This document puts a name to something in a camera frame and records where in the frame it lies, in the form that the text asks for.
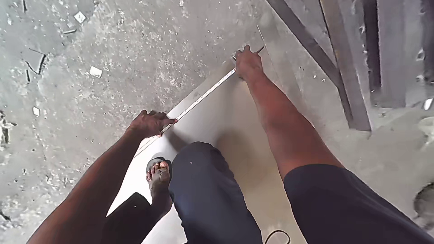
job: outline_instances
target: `black sandal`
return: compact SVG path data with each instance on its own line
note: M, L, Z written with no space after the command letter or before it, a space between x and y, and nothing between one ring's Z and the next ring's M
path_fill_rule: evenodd
M169 167L169 183L172 180L172 162L170 162L170 160L166 160L163 157L156 157L151 159L148 162L148 165L146 165L146 172L151 171L152 166L154 166L155 164L161 163L161 162L166 162L168 167ZM167 170L168 167L164 167L164 168L159 168L156 170L156 172L159 171L159 174L161 175L161 173L163 173L164 171Z

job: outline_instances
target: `black cable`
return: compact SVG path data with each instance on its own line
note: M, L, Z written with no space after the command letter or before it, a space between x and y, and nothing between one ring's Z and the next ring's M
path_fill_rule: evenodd
M286 244L289 244L289 243L291 242L291 238L289 237L289 235L288 235L286 232L281 231L281 230L275 230L275 231L271 232L271 233L268 235L268 237L267 237L267 239L265 240L265 243L264 243L264 244L267 244L267 242L268 242L268 240L270 239L270 237L271 237L272 235L274 235L275 233L277 233L277 232L282 232L282 233L284 233L284 234L288 237L288 242L287 242Z

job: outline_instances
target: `hand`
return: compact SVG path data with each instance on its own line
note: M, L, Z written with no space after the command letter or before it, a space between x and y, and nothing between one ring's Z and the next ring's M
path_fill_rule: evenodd
M142 110L140 114L131 122L127 132L145 139L157 135L162 136L161 131L169 124L178 122L177 119L169 119L166 113Z
M257 53L252 53L249 45L246 45L242 52L238 50L235 57L237 58L235 72L246 81L255 77L257 74L264 73L261 57Z

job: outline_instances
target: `dusty floor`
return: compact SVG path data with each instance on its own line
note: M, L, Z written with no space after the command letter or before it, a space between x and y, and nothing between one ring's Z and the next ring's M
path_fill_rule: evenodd
M0 243L25 242L137 113L170 111L244 45L263 4L23 3L0 3L0 109L16 123L0 148ZM46 54L40 75L43 55L30 49Z
M0 3L0 109L16 123L0 145L4 244L24 243L137 113L170 111L251 41L268 7L262 0L25 3L25 12L22 0ZM86 16L82 24L73 17L78 11ZM434 113L411 111L371 135L349 130L330 80L283 23L278 29L308 117L327 145L414 217L413 197L434 179L433 147L421 151L417 123ZM46 54L40 75L43 55L29 48ZM101 78L89 75L91 66L103 70Z

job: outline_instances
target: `forearm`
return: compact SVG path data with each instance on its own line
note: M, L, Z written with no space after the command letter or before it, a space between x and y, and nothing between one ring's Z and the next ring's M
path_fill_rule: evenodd
M66 201L74 204L98 204L98 214L105 217L115 199L141 138L126 132L113 146L89 167Z
M281 177L306 164L342 166L312 124L263 73L246 78Z
M141 139L124 134L86 171L29 243L95 243Z

